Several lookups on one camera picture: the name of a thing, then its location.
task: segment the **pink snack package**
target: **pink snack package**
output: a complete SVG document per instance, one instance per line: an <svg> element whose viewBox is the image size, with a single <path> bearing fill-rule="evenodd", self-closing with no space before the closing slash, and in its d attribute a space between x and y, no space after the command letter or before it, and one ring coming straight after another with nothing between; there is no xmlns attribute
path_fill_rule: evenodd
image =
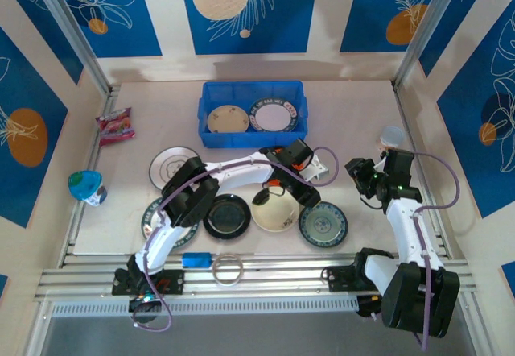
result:
<svg viewBox="0 0 515 356"><path fill-rule="evenodd" d="M100 127L100 146L132 139L136 135L130 124L130 108L115 110L96 120Z"/></svg>

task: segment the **vent grate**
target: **vent grate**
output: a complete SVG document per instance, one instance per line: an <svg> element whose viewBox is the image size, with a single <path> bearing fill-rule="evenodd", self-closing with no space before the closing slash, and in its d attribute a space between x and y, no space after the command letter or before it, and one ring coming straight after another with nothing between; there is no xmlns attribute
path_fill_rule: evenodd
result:
<svg viewBox="0 0 515 356"><path fill-rule="evenodd" d="M176 316L356 312L359 308L355 296L168 300L167 303ZM127 301L60 302L55 303L52 317L115 317L128 314Z"/></svg>

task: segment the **purple cable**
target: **purple cable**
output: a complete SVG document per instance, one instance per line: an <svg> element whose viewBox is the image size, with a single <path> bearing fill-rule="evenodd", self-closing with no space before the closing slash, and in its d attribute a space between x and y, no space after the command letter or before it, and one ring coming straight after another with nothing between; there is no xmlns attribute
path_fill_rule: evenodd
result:
<svg viewBox="0 0 515 356"><path fill-rule="evenodd" d="M420 216L420 213L422 211L425 211L427 209L448 209L455 205L458 202L460 189L459 189L459 179L456 175L456 172L452 169L452 167L444 161L443 159L440 159L438 156L432 155L431 153L426 152L414 152L415 155L420 156L428 156L432 157L433 159L438 160L440 163L442 163L445 168L449 170L449 172L452 175L452 178L454 179L454 183L456 186L456 194L454 196L454 199L451 201L451 203L447 205L423 205L421 207L418 207L413 212L413 220L415 224L415 229L417 230L418 240L420 241L420 247L422 248L422 252L424 253L424 263L426 264L426 295L424 299L424 326L422 330L422 341L420 341L420 338L418 338L418 335L414 333L415 338L417 339L418 343L422 347L422 351L427 351L428 341L429 341L429 319L430 319L430 313L431 313L431 262L429 260L429 254L427 253L427 245L426 241L424 240L424 237L422 235L422 229L420 227L420 223L418 222L418 217Z"/></svg>
<svg viewBox="0 0 515 356"><path fill-rule="evenodd" d="M295 173L293 173L290 169L288 169L286 167L283 167L281 164L275 163L274 161L260 160L260 159L249 159L249 160L239 161L239 162L236 162L236 163L226 164L226 165L223 165L221 167L213 168L213 169L211 169L209 171L200 173L199 175L191 178L186 183L184 183L183 185L178 187L169 197L167 197L164 201L162 201L161 205L159 205L159 207L158 207L158 215L159 215L159 218L161 219L161 224L156 229L154 229L154 231L152 231L152 234L147 239L146 244L145 244L145 248L144 248L144 252L143 252L143 274L145 275L145 279L146 279L147 283L149 284L150 289L159 298L159 302L161 303L161 305L164 306L165 309L167 310L167 312L168 312L168 322L167 322L167 325L162 327L162 328L151 328L151 327L149 327L147 325L141 325L141 324L139 324L136 321L136 312L134 311L133 315L131 317L132 321L134 323L134 326L136 328L140 328L140 329L143 329L143 330L146 330L146 331L149 331L149 332L165 332L165 331L169 330L169 328L171 327L172 315L171 315L170 307L168 306L166 301L163 299L163 297L161 296L161 294L159 293L159 291L155 287L154 283L152 282L152 279L150 278L150 275L148 273L148 261L147 261L147 257L146 256L148 254L148 249L150 248L150 245L152 243L152 240L154 239L154 236L158 233L159 230L161 230L161 226L164 223L164 216L163 216L161 211L163 211L163 208L174 197L179 195L184 189L186 189L187 187L189 187L190 185L192 185L196 181L198 181L200 179L203 179L206 176L211 175L212 173L222 172L222 171L224 171L226 169L240 167L240 166L243 166L243 165L254 165L254 164L267 164L267 165L271 165L272 167L280 168L284 172L286 172L286 173L290 174L291 176L293 176L296 180L300 181L301 183L303 183L305 185L309 185L310 187L324 187L324 186L329 185L330 183L332 183L333 181L336 180L336 177L338 176L338 173L340 172L340 161L338 160L338 156L336 156L336 153L333 150L331 150L330 148L328 148L328 147L317 147L317 148L315 148L313 150L313 153L315 153L316 151L320 151L320 150L329 152L332 155L333 159L335 160L335 164L336 164L336 169L335 169L334 175L332 176L332 178L330 180L326 181L325 183L315 184L315 183L312 183L310 181L306 181L302 177L300 177L300 176L296 175Z"/></svg>

